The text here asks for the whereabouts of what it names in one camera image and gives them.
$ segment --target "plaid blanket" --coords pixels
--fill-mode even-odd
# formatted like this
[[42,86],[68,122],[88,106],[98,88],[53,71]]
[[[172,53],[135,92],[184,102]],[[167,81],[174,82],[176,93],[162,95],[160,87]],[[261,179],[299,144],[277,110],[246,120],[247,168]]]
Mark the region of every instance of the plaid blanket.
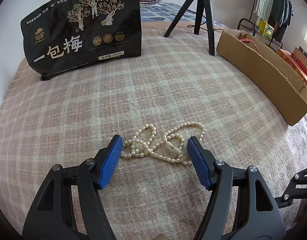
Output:
[[[175,124],[203,123],[202,146],[231,166],[257,166],[274,196],[307,167],[307,114],[288,126],[251,80],[208,54],[207,32],[193,35],[182,24],[169,38],[163,37],[169,22],[143,24],[141,57],[108,60],[49,81],[41,82],[23,60],[0,108],[0,208],[19,232],[52,165],[78,165],[114,134],[129,138],[144,123],[156,125],[157,139]],[[215,37],[217,43],[220,31]],[[180,133],[186,140],[199,134]],[[157,151],[171,153],[164,146]],[[73,196],[83,232],[76,189]],[[117,239],[163,233],[185,240],[194,237],[210,192],[192,165],[148,156],[121,159],[100,197]],[[225,232],[236,199],[234,189]],[[287,227],[296,210],[281,211]]]

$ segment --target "tripod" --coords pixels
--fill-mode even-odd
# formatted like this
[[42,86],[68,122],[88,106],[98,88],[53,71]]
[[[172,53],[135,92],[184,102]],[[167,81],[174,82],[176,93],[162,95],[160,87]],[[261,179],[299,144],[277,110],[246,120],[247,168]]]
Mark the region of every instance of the tripod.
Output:
[[[186,0],[183,3],[183,6],[180,8],[179,12],[177,13],[175,19],[170,24],[168,30],[166,31],[164,37],[168,37],[172,30],[175,28],[177,23],[180,21],[181,17],[183,17],[186,10],[192,4],[194,0]],[[207,29],[208,29],[208,42],[209,42],[209,54],[214,56],[215,55],[215,33],[214,33],[214,26],[213,26],[213,18],[212,18],[212,8],[211,8],[211,0],[198,0],[197,2],[197,14],[196,20],[194,24],[193,33],[199,35],[203,10],[205,9],[206,12],[206,19],[207,19]]]

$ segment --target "pearl necklace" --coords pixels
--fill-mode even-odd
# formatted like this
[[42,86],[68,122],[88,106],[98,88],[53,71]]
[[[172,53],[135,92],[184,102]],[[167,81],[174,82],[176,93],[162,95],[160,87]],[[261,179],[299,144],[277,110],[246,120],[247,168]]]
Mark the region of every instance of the pearl necklace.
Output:
[[[152,146],[151,148],[149,147],[150,143],[153,141],[155,135],[156,135],[156,127],[153,124],[145,124],[144,126],[142,126],[141,128],[137,129],[133,134],[132,134],[132,138],[129,139],[128,141],[124,141],[123,143],[123,147],[126,146],[130,146],[131,151],[129,154],[124,154],[121,153],[121,157],[122,158],[131,158],[132,156],[135,156],[136,158],[138,157],[144,157],[144,156],[148,156],[151,155],[152,157],[164,160],[164,161],[168,161],[171,163],[182,163],[183,165],[190,165],[192,164],[191,160],[184,160],[183,159],[183,155],[182,155],[182,148],[183,148],[183,143],[184,143],[184,139],[183,136],[180,135],[179,133],[174,133],[175,131],[186,127],[186,126],[196,126],[198,128],[200,128],[202,130],[201,134],[199,135],[199,142],[202,141],[203,136],[206,132],[205,127],[200,123],[200,122],[185,122],[182,123],[180,125],[176,125],[173,129],[170,129],[168,131],[166,131],[163,135],[163,138],[160,140],[160,142],[156,142],[154,144],[154,146]],[[148,142],[144,142],[142,140],[137,139],[137,137],[145,130],[145,129],[151,129],[151,136]],[[171,142],[169,142],[169,140],[171,140],[172,138],[178,138],[180,141],[180,147],[176,147],[174,146]],[[140,147],[136,147],[135,144],[136,143],[140,143],[141,146]],[[167,156],[163,156],[163,155],[158,155],[157,153],[155,153],[154,151],[160,146],[160,145],[167,145],[169,148],[171,148],[174,152],[175,152],[175,158],[170,158]]]

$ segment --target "black snack bag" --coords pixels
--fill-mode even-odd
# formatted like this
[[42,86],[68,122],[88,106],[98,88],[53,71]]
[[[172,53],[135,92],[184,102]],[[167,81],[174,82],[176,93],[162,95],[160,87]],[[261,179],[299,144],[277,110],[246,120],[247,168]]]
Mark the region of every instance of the black snack bag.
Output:
[[26,59],[42,80],[100,60],[141,55],[139,0],[51,0],[20,26]]

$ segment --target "round badge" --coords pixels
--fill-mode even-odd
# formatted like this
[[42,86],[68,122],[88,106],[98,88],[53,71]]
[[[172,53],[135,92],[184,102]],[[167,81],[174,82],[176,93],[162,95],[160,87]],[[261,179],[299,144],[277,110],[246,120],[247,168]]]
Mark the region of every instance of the round badge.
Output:
[[115,34],[116,41],[122,41],[125,38],[125,34],[123,32],[117,32]]
[[104,42],[105,43],[110,43],[110,42],[112,42],[112,40],[113,40],[113,36],[111,34],[106,34],[104,36]]
[[94,39],[92,40],[92,43],[95,46],[99,46],[101,44],[101,37],[99,37],[99,36],[94,37]]

